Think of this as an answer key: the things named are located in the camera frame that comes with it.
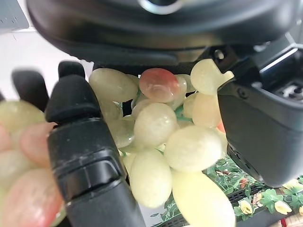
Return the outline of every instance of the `blurry grape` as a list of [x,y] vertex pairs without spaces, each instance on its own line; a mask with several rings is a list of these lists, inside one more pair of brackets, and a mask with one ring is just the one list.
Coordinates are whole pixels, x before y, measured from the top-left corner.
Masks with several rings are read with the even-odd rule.
[[115,120],[107,123],[117,148],[131,144],[134,139],[134,122]]
[[122,108],[118,104],[107,100],[98,100],[98,101],[102,115],[106,122],[118,120],[123,117]]
[[199,61],[192,69],[191,82],[193,86],[205,95],[214,96],[225,78],[212,59]]
[[132,168],[135,157],[136,157],[136,154],[130,154],[130,155],[123,158],[123,163],[126,167],[128,175],[130,175],[130,173],[131,173],[131,168]]
[[213,129],[188,126],[171,135],[164,156],[176,170],[198,172],[212,166],[221,153],[221,141]]
[[194,107],[194,101],[197,97],[198,93],[194,93],[190,96],[188,96],[183,104],[183,114],[187,118],[193,118],[193,107]]
[[186,80],[182,77],[178,77],[178,82],[180,86],[180,92],[176,96],[175,100],[166,103],[168,106],[170,106],[173,110],[176,110],[179,106],[181,106],[185,100],[186,90],[187,90],[187,84]]
[[89,84],[98,100],[127,102],[136,97],[138,87],[124,73],[113,69],[96,69]]
[[221,119],[220,123],[218,124],[218,129],[223,132],[224,134],[226,133],[224,125],[223,125],[223,121]]
[[0,153],[0,186],[9,189],[21,175],[34,167],[35,165],[19,151]]
[[195,125],[215,128],[221,120],[217,96],[199,93],[193,107],[193,121]]
[[9,131],[0,125],[0,152],[9,150],[12,148],[12,140],[9,135]]
[[166,142],[177,128],[177,118],[166,104],[153,103],[144,108],[135,124],[136,142],[146,147],[156,147]]
[[15,132],[29,125],[45,122],[44,114],[25,101],[0,102],[0,124],[9,132]]
[[127,115],[122,118],[124,121],[134,122],[134,117],[132,115]]
[[129,79],[131,79],[135,85],[137,85],[137,87],[139,87],[139,78],[134,76],[134,75],[131,75],[131,74],[127,74],[127,76],[129,77]]
[[3,224],[8,227],[49,227],[62,198],[46,169],[31,170],[19,178],[4,202]]
[[154,103],[154,101],[150,100],[150,99],[145,99],[141,102],[139,102],[133,109],[132,111],[132,116],[134,117],[134,119],[137,119],[139,113],[146,108],[147,106],[149,106],[150,104]]
[[144,71],[140,77],[139,86],[146,97],[159,103],[173,101],[180,92],[175,75],[159,68]]
[[20,150],[33,162],[50,167],[47,138],[55,123],[40,123],[29,126],[20,138]]
[[196,89],[194,88],[194,86],[192,85],[191,83],[191,80],[190,80],[190,75],[188,74],[178,74],[178,75],[175,75],[178,78],[183,78],[185,79],[186,81],[186,84],[187,84],[187,93],[190,93],[190,92],[194,92]]
[[52,222],[50,227],[56,227],[63,221],[65,217],[66,217],[66,211],[64,205],[62,205],[61,210],[56,214],[56,219]]
[[226,134],[221,132],[219,129],[215,129],[215,131],[219,135],[222,145],[222,153],[220,158],[224,158],[227,155],[227,145],[228,145]]
[[157,208],[171,194],[171,173],[160,152],[150,149],[136,155],[130,174],[135,199],[148,208]]
[[178,125],[181,129],[187,127],[187,126],[193,126],[194,123],[190,122],[190,121],[177,121]]
[[231,203],[206,175],[173,171],[173,196],[177,207],[195,227],[235,227]]

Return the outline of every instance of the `green grape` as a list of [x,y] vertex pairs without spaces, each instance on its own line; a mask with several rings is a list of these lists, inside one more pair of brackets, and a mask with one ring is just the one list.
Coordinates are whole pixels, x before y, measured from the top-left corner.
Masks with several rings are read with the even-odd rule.
[[195,227],[235,227],[231,203],[202,172],[172,171],[173,196],[186,221]]
[[89,84],[98,100],[127,102],[137,96],[137,85],[124,73],[113,69],[96,69]]
[[193,122],[198,126],[216,128],[221,120],[217,96],[199,93],[193,107]]
[[25,101],[0,102],[0,124],[10,133],[38,122],[45,122],[44,114],[30,103]]
[[171,135],[164,156],[178,171],[198,172],[212,166],[221,153],[221,141],[213,129],[188,126]]
[[153,103],[144,108],[137,117],[134,135],[138,144],[155,148],[165,143],[177,127],[174,111],[166,104]]
[[171,172],[160,152],[150,149],[136,155],[130,186],[135,199],[145,207],[157,208],[165,203],[171,194]]
[[218,87],[224,81],[224,76],[212,59],[199,61],[192,69],[191,82],[201,93],[214,96],[217,94]]
[[166,103],[173,110],[176,110],[179,106],[181,106],[183,104],[183,102],[186,98],[185,95],[186,95],[186,91],[187,91],[186,80],[182,77],[177,77],[177,80],[179,82],[180,92],[178,95],[176,95],[176,98],[173,101]]
[[190,96],[188,96],[183,104],[183,114],[186,118],[193,118],[193,107],[194,107],[194,102],[197,97],[198,93],[194,93]]
[[187,93],[190,93],[190,92],[194,92],[196,89],[194,88],[194,86],[192,85],[191,83],[191,80],[190,80],[190,75],[188,74],[178,74],[178,75],[175,75],[178,78],[183,78],[185,79],[186,81],[186,84],[187,84]]
[[123,117],[123,110],[118,104],[107,101],[107,100],[98,100],[101,108],[102,115],[106,122],[118,120]]
[[117,148],[131,144],[134,139],[134,122],[115,120],[107,123]]

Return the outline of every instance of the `artificial grape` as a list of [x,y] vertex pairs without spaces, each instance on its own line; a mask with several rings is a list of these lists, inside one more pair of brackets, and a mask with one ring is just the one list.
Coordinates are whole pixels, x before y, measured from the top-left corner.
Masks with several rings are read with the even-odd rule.
[[190,77],[199,92],[210,96],[216,95],[218,87],[225,82],[224,76],[212,59],[199,61],[193,67]]
[[0,186],[8,189],[26,171],[35,165],[20,151],[0,153]]
[[124,121],[134,122],[134,117],[132,115],[127,115],[122,118]]
[[9,132],[15,132],[29,125],[45,122],[44,114],[25,101],[0,102],[0,124]]
[[195,125],[215,128],[221,120],[217,96],[199,93],[193,107],[193,121]]
[[130,154],[130,155],[123,158],[123,163],[126,167],[128,175],[130,175],[130,173],[131,173],[131,169],[132,169],[132,165],[133,165],[135,157],[136,157],[136,154]]
[[193,118],[193,107],[194,107],[194,102],[197,97],[198,93],[194,93],[190,96],[188,96],[183,104],[183,114],[187,118]]
[[221,141],[213,129],[188,126],[171,135],[164,156],[176,170],[197,172],[212,166],[221,153]]
[[194,123],[192,123],[190,121],[177,121],[177,123],[178,123],[178,125],[181,129],[183,129],[187,126],[193,126],[194,125]]
[[127,75],[113,69],[94,70],[89,84],[98,100],[127,102],[134,99],[138,92],[138,87]]
[[131,74],[127,74],[127,76],[129,77],[129,79],[131,79],[137,85],[137,87],[139,87],[139,78],[138,77],[131,75]]
[[183,78],[185,79],[186,81],[186,84],[187,84],[187,93],[190,93],[190,92],[194,92],[196,89],[194,88],[194,86],[192,85],[191,83],[191,80],[190,80],[190,75],[188,74],[178,74],[178,75],[175,75],[178,78]]
[[130,186],[135,199],[148,208],[161,206],[171,194],[171,172],[160,152],[145,150],[136,155]]
[[195,227],[234,227],[235,215],[222,190],[201,172],[172,171],[173,196],[186,221]]
[[143,101],[145,99],[148,99],[148,98],[141,93],[137,98],[135,98],[134,100],[132,100],[132,103],[131,103],[132,110],[135,108],[136,105],[139,104],[139,102],[141,102],[141,101]]
[[140,112],[134,124],[136,142],[155,148],[165,143],[177,126],[176,115],[168,105],[150,104]]
[[166,103],[168,106],[170,106],[173,110],[176,110],[179,106],[181,106],[185,100],[185,95],[186,95],[186,91],[187,91],[187,83],[186,80],[182,77],[178,77],[178,82],[179,82],[179,86],[180,86],[180,92],[179,94],[176,96],[175,100]]
[[20,150],[34,163],[50,167],[47,138],[56,123],[29,126],[20,138]]
[[123,117],[123,110],[118,104],[107,100],[98,100],[98,101],[102,115],[106,122],[118,120]]
[[142,73],[140,90],[149,99],[158,103],[173,101],[180,92],[177,78],[165,69],[149,69]]
[[223,125],[223,121],[221,120],[220,123],[218,124],[218,127],[217,127],[221,132],[225,133],[226,134],[226,131],[225,131],[225,128],[224,128],[224,125]]
[[3,224],[8,227],[49,227],[62,205],[51,171],[25,173],[4,202]]
[[115,120],[107,123],[117,148],[131,144],[134,139],[134,122]]
[[221,157],[220,158],[224,158],[227,155],[227,145],[228,145],[226,134],[223,133],[223,132],[221,132],[218,128],[215,129],[215,132],[219,135],[220,141],[221,141],[221,145],[222,145],[222,153],[221,153]]
[[64,205],[62,205],[61,210],[56,214],[56,219],[52,222],[50,227],[58,226],[65,217],[66,217],[66,210],[65,210]]
[[9,131],[0,125],[0,152],[9,150],[12,148],[12,140],[9,135]]
[[137,117],[139,116],[139,113],[146,107],[148,107],[150,104],[155,103],[154,101],[150,100],[150,99],[145,99],[141,102],[139,102],[133,109],[132,111],[132,116],[134,117],[134,119],[137,119]]

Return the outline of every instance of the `robotic hand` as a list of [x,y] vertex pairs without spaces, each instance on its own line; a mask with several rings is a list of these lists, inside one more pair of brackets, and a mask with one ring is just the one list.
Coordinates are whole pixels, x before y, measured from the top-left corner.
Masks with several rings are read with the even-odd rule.
[[[35,27],[50,43],[103,67],[190,74],[199,60],[212,58],[222,73],[231,70],[235,78],[218,90],[229,155],[273,187],[303,172],[302,3],[27,0]],[[50,157],[72,225],[144,226],[85,80],[61,79],[46,118],[58,123]],[[131,220],[111,216],[108,209],[120,214],[122,206],[130,207]]]

